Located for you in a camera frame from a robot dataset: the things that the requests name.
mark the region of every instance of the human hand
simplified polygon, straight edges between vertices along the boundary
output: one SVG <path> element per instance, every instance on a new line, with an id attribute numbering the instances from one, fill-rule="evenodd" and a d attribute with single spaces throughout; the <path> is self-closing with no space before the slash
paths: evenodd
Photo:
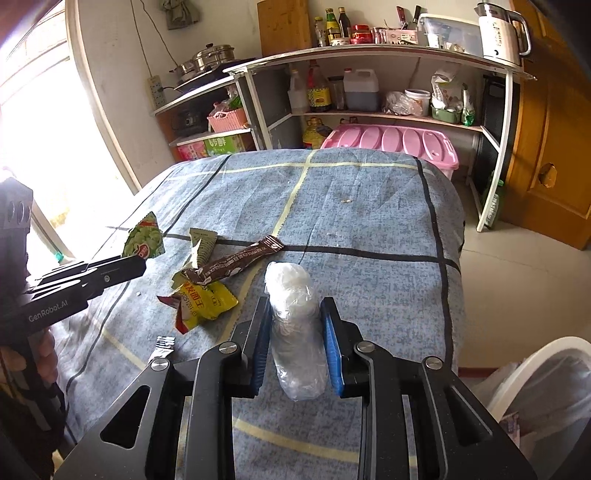
<path id="1" fill-rule="evenodd" d="M 47 329 L 37 348 L 37 352 L 39 353 L 37 372 L 48 383 L 53 383 L 57 380 L 57 354 L 55 345 L 56 340 L 53 338 L 50 330 Z M 0 346 L 0 355 L 2 355 L 4 365 L 8 371 L 20 372 L 25 370 L 27 366 L 25 359 L 11 348 Z M 3 368 L 0 368 L 0 383 L 6 383 Z"/>

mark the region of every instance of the pot lid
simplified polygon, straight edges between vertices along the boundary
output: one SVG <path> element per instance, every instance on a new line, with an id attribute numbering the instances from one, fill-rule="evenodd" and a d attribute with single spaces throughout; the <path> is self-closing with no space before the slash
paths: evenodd
<path id="1" fill-rule="evenodd" d="M 232 47 L 231 45 L 214 45 L 213 43 L 208 43 L 207 45 L 205 45 L 205 49 L 198 51 L 193 58 L 194 59 L 198 59 L 201 58 L 205 55 L 207 55 L 208 53 L 212 53 L 214 51 L 222 51 L 222 50 L 234 50 L 234 47 Z"/>

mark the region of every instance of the white wall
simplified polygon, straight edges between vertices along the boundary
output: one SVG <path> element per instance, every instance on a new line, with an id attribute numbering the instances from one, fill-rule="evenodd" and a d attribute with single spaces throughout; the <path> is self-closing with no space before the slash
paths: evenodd
<path id="1" fill-rule="evenodd" d="M 142 185 L 173 163 L 168 145 L 157 121 L 150 116 L 151 101 L 147 92 L 148 70 L 139 47 L 131 13 L 125 0 L 77 0 L 80 28 L 90 70 L 106 116 Z M 256 0 L 193 0 L 201 13 L 196 25 L 181 30 L 166 29 L 165 16 L 156 0 L 144 0 L 177 62 L 188 60 L 207 43 L 227 43 L 235 48 L 237 59 L 259 57 Z M 168 71 L 174 63 L 166 53 L 154 27 L 133 0 L 136 18 L 148 62 L 153 74 L 160 75 L 163 85 L 174 85 L 175 76 Z M 421 0 L 424 11 L 476 21 L 475 0 Z M 509 0 L 496 0 L 509 8 Z M 310 17 L 324 16 L 324 9 L 345 7 L 352 23 L 397 27 L 396 5 L 407 10 L 411 20 L 417 0 L 309 0 Z M 167 99 L 177 94 L 166 90 Z"/>

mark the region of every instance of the electrical outlet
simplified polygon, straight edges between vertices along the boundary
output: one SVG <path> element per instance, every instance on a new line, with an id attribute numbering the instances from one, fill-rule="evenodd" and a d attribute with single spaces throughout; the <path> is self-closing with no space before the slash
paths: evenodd
<path id="1" fill-rule="evenodd" d="M 160 108 L 166 105 L 164 90 L 162 89 L 162 83 L 160 82 L 160 77 L 158 75 L 155 75 L 148 79 L 148 87 L 150 89 L 152 101 L 154 102 L 154 107 Z"/>

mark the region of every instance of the floor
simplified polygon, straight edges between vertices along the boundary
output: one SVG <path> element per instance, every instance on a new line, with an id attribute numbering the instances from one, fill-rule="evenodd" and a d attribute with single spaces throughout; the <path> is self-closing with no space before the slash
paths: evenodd
<path id="1" fill-rule="evenodd" d="M 477 233 L 470 191 L 454 185 L 466 212 L 459 365 L 500 367 L 562 336 L 591 341 L 591 250 L 504 222 Z"/>

